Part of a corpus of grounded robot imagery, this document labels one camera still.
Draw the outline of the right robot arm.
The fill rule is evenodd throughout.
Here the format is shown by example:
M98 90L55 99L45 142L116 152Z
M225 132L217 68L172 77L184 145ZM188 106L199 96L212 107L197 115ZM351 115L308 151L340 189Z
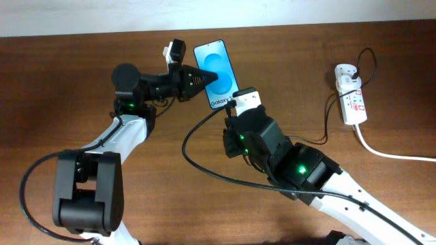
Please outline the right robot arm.
M376 200L320 150L292 143L264 106L228 115L225 126L229 157L247 155L282 195L333 217L368 243L435 243L434 236Z

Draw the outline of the blue-screen Samsung smartphone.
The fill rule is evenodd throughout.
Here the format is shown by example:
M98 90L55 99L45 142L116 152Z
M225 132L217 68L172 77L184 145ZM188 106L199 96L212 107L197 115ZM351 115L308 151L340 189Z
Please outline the blue-screen Samsung smartphone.
M217 74L217 80L205 88L209 106L215 110L233 100L239 85L224 41L219 39L196 46L193 53L199 69Z

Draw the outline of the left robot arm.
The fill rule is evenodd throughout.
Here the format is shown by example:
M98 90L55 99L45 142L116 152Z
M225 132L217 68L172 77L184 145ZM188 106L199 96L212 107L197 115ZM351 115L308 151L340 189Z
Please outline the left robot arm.
M154 100L188 101L218 75L180 63L163 74L143 74L130 64L112 72L112 124L92 143L62 152L57 160L52 219L58 227L92 244L139 244L122 221L122 164L155 127Z

